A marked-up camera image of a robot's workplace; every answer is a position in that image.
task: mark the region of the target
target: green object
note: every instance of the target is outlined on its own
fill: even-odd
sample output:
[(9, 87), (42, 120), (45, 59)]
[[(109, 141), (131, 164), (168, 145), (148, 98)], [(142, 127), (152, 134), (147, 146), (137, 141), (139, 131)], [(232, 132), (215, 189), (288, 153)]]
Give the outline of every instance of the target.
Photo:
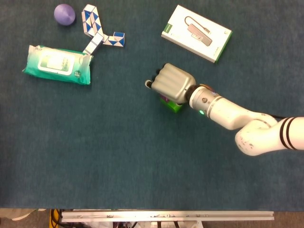
[(169, 33), (171, 28), (172, 28), (172, 25), (168, 23), (163, 31), (166, 33)]
[(220, 51), (220, 54), (218, 55), (217, 60), (215, 60), (215, 63), (217, 63), (217, 62), (218, 62), (219, 57), (222, 55), (223, 50), (225, 49), (225, 47), (226, 47), (226, 45), (227, 45), (228, 41), (230, 40), (231, 35), (232, 35), (232, 31), (230, 32), (229, 37), (227, 38), (227, 40), (226, 40), (226, 42), (225, 42), (225, 44), (224, 44), (224, 46), (223, 46), (222, 50)]
[(182, 105), (178, 105), (177, 103), (174, 103), (173, 101), (170, 101), (169, 99), (164, 100), (162, 97), (161, 97), (161, 102), (163, 104), (165, 104), (167, 107), (169, 107), (175, 113), (177, 113), (182, 107)]
[(23, 72), (45, 79), (89, 85), (92, 58), (78, 51), (30, 45), (28, 63)]

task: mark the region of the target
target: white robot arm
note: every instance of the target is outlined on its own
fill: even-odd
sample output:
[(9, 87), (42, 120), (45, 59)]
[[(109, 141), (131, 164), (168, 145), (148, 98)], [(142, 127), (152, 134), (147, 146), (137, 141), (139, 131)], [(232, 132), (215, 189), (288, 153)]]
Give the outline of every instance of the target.
[(177, 104), (205, 114), (228, 130), (242, 128), (235, 136), (239, 149), (248, 155), (292, 149), (304, 150), (304, 117), (275, 118), (240, 107), (215, 93), (209, 86), (197, 85), (189, 73), (167, 63), (154, 81), (145, 85)]

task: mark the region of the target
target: wet wipes package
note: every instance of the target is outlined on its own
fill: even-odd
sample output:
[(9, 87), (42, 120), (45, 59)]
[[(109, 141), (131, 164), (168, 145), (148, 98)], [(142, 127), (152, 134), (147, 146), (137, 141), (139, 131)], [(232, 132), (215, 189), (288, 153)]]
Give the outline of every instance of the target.
[(45, 79), (89, 85), (92, 58), (82, 52), (30, 45), (23, 72)]

